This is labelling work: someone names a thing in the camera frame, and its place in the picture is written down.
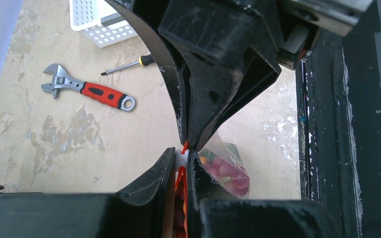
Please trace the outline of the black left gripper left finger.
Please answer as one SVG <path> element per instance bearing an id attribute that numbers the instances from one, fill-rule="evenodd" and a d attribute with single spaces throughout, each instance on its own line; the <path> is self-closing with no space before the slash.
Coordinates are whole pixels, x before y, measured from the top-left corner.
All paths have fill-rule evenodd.
<path id="1" fill-rule="evenodd" d="M 175 148 L 115 193 L 2 193 L 0 238 L 170 238 Z"/>

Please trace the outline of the clear zip top bag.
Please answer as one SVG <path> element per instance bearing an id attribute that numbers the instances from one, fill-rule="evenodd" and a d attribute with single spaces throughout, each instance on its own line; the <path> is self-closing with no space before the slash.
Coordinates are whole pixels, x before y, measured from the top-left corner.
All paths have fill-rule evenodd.
<path id="1" fill-rule="evenodd" d="M 198 153 L 202 167 L 237 198 L 247 199 L 250 192 L 250 177 L 245 169 L 237 147 L 224 142 L 216 132 Z M 175 208 L 172 237 L 186 238 L 185 165 L 177 165 L 175 182 Z"/>

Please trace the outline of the white plastic basket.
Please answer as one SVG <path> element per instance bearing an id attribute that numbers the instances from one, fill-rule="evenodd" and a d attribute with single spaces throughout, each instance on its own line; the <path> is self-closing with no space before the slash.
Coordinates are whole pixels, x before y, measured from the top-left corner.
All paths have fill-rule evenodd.
<path id="1" fill-rule="evenodd" d="M 100 48 L 137 37 L 132 26 L 104 0 L 69 0 L 70 27 Z"/>

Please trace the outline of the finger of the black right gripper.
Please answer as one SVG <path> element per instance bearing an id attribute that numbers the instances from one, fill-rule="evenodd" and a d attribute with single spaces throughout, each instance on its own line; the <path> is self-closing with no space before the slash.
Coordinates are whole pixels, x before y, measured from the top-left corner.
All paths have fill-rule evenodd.
<path id="1" fill-rule="evenodd" d="M 187 140 L 183 79 L 185 64 L 175 47 L 158 32 L 169 1 L 108 0 L 106 3 L 132 26 L 155 59 L 174 109 L 180 142 L 184 144 Z"/>
<path id="2" fill-rule="evenodd" d="M 274 0 L 172 0 L 158 30 L 190 70 L 186 140 L 192 150 L 281 73 Z"/>

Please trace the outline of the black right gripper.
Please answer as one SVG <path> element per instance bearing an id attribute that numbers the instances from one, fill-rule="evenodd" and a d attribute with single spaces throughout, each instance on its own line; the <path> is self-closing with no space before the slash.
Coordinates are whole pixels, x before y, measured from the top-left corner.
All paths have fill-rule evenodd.
<path id="1" fill-rule="evenodd" d="M 345 37 L 370 5 L 371 0 L 279 0 L 284 44 L 276 60 L 294 70 L 310 56 L 323 30 Z"/>

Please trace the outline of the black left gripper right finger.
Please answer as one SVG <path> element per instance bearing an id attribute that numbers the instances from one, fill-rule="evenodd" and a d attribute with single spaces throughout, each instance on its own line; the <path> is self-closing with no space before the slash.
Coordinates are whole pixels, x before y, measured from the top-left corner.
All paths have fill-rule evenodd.
<path id="1" fill-rule="evenodd" d="M 190 238 L 340 238 L 331 214 L 306 200 L 247 200 L 229 193 L 202 166 L 196 151 L 187 164 Z"/>

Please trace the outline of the purple toy grapes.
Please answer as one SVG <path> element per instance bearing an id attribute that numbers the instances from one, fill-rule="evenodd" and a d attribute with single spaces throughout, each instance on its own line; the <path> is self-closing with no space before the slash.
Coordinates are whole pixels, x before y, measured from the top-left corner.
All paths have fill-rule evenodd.
<path id="1" fill-rule="evenodd" d="M 247 198 L 250 191 L 250 178 L 244 169 L 220 157 L 205 164 L 205 169 L 231 194 Z"/>

